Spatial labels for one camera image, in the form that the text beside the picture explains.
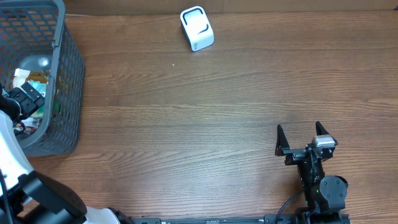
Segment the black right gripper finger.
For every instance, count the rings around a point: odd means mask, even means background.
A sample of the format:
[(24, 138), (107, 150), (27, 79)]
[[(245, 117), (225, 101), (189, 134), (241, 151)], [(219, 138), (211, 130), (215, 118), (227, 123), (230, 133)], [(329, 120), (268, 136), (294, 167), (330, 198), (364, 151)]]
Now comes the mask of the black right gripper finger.
[(315, 128), (316, 128), (317, 136), (329, 135), (329, 132), (323, 127), (321, 122), (317, 121), (315, 123)]
[(285, 136), (284, 130), (282, 126), (279, 124), (277, 126), (277, 142), (275, 145), (275, 155), (276, 156), (284, 156), (285, 151), (290, 149), (289, 143)]

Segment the teal large tissue pack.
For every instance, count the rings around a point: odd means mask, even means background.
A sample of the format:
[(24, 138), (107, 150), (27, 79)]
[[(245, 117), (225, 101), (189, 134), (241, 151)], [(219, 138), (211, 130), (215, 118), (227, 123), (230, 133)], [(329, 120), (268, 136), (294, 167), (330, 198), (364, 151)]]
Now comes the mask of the teal large tissue pack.
[(45, 98), (46, 88), (47, 88), (46, 83), (41, 83), (41, 82), (33, 81), (33, 80), (29, 80), (28, 83)]

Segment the yellow oil bottle silver cap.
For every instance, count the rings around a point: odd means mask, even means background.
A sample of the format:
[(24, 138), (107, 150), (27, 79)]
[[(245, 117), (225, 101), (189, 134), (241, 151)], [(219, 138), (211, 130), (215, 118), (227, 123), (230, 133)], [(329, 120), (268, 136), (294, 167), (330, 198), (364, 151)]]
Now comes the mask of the yellow oil bottle silver cap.
[(50, 60), (47, 57), (38, 58), (29, 73), (29, 80), (47, 83), (50, 76)]

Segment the clear brown snack bag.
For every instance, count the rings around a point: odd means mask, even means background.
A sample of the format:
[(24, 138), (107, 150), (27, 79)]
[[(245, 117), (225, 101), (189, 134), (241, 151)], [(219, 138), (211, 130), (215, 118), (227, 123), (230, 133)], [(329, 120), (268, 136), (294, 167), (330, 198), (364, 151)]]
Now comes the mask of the clear brown snack bag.
[(30, 70), (23, 70), (17, 68), (14, 74), (14, 79), (12, 81), (13, 88), (21, 88), (24, 83), (29, 81)]

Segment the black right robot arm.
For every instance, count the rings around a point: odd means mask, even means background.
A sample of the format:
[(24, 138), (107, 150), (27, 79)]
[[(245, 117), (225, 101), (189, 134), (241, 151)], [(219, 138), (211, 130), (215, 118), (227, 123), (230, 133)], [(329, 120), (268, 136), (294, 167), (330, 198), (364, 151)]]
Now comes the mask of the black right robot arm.
[[(277, 126), (275, 155), (285, 157), (285, 165), (297, 166), (302, 190), (292, 196), (279, 209), (275, 223), (349, 223), (345, 209), (348, 182), (338, 175), (326, 175), (322, 162), (333, 157), (338, 141), (322, 126), (315, 123), (317, 134), (301, 149), (289, 146), (281, 125)], [(282, 217), (285, 208), (300, 195), (305, 197), (305, 207), (296, 209), (293, 215)]]

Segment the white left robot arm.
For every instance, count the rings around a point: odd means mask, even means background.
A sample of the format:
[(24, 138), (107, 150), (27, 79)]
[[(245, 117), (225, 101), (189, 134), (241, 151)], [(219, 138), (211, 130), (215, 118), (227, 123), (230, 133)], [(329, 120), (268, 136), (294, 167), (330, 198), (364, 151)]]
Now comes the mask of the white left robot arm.
[(120, 223), (110, 208), (87, 207), (69, 187), (36, 171), (27, 160), (14, 126), (44, 105), (31, 85), (1, 91), (1, 223)]

